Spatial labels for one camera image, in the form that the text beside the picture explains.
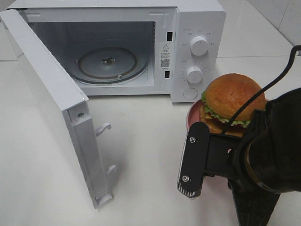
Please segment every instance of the hamburger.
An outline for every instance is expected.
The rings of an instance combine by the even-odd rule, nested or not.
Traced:
[[[260,89],[254,80],[241,74],[231,73],[215,79],[202,94],[200,121],[207,124],[211,133],[221,133],[235,112]],[[241,137],[253,111],[264,110],[266,102],[263,93],[238,115],[226,134]]]

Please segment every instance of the microwave door frame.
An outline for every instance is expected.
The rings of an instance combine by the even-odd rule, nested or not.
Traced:
[[[97,208],[112,195],[96,140],[96,133],[98,136],[101,132],[94,129],[88,97],[18,11],[0,12],[0,18],[39,109],[62,150],[71,149],[66,157],[80,183],[86,183],[93,206]]]

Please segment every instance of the table surface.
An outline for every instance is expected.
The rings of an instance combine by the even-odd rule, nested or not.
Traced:
[[[266,85],[284,69],[291,45],[246,1],[222,4],[228,14],[212,74],[242,73]],[[90,98],[95,127],[106,121],[112,124],[97,139],[104,164],[118,166],[114,199],[94,210],[87,189],[79,183],[81,175],[70,166],[36,107],[16,58],[9,55],[9,45],[4,46],[2,32],[0,225],[238,225],[226,179],[205,178],[202,195],[194,200],[178,192],[191,104],[172,104],[169,96],[160,95]],[[300,87],[300,71],[297,57],[289,74],[266,92],[267,99]],[[281,195],[269,226],[299,225],[300,201],[299,193]]]

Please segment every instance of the lettuce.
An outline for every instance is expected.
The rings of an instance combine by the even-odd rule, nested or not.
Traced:
[[[214,113],[206,104],[206,97],[205,97],[205,92],[202,93],[202,96],[201,96],[201,100],[204,102],[204,105],[205,105],[205,112],[206,113],[210,113],[212,117],[214,118],[217,118],[218,120],[220,120],[221,122],[229,122],[230,120],[229,119],[225,119],[221,116],[219,116],[218,114]],[[234,121],[232,122],[231,126],[234,126],[234,125],[241,125],[243,128],[246,128],[249,124],[250,124],[250,120],[248,121]]]

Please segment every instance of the qr code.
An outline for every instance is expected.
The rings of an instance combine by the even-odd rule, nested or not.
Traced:
[[[169,59],[161,60],[161,67],[169,67]]]

